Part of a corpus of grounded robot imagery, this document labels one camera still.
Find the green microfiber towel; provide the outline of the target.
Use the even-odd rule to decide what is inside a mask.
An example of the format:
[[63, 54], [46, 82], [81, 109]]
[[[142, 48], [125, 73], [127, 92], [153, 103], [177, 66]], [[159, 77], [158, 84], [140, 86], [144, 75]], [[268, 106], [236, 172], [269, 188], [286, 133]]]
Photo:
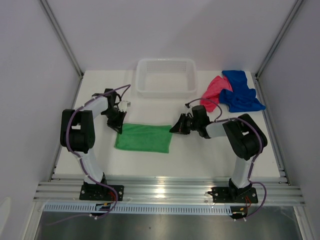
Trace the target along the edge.
[[114, 147], [123, 151], [168, 154], [173, 136], [171, 128], [171, 125], [125, 123]]

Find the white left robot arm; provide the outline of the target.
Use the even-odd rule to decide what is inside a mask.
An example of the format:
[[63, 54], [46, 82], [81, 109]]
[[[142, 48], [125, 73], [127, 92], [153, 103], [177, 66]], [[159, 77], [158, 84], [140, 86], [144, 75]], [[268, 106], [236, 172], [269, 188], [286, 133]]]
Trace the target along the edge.
[[85, 174], [84, 182], [93, 185], [90, 192], [97, 200], [105, 199], [109, 188], [94, 153], [94, 120], [96, 117], [105, 116], [109, 128], [118, 134], [123, 132], [127, 108], [131, 103], [123, 100], [123, 95], [117, 93], [122, 88], [107, 88], [104, 93], [93, 94], [90, 100], [77, 109], [62, 111], [60, 144], [78, 160]]

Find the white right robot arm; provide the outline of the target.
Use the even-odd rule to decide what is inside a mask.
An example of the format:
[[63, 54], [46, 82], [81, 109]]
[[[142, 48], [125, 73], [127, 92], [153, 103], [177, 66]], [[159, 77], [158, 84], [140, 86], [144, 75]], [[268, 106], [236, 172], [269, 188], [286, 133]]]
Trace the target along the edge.
[[227, 137], [236, 155], [235, 169], [228, 183], [228, 196], [234, 202], [246, 197], [253, 183], [250, 181], [254, 162], [268, 145], [267, 138], [250, 115], [211, 121], [203, 105], [182, 113], [169, 130], [172, 134], [189, 135], [198, 132], [204, 139]]

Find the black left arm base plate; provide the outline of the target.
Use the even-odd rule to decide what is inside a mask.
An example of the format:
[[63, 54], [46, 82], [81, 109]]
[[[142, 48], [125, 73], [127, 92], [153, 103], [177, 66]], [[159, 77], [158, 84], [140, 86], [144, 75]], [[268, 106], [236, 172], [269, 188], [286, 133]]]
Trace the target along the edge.
[[107, 187], [99, 184], [89, 184], [84, 181], [81, 186], [79, 199], [82, 201], [114, 202], [116, 200], [116, 194]]

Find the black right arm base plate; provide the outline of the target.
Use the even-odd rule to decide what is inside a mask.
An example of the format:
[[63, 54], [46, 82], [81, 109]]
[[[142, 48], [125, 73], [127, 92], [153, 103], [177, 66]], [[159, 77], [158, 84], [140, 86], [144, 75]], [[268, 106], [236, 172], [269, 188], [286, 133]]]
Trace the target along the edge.
[[212, 187], [207, 193], [212, 196], [214, 203], [258, 203], [257, 191], [254, 187], [252, 187], [251, 183], [244, 188], [237, 188], [235, 186], [216, 186]]

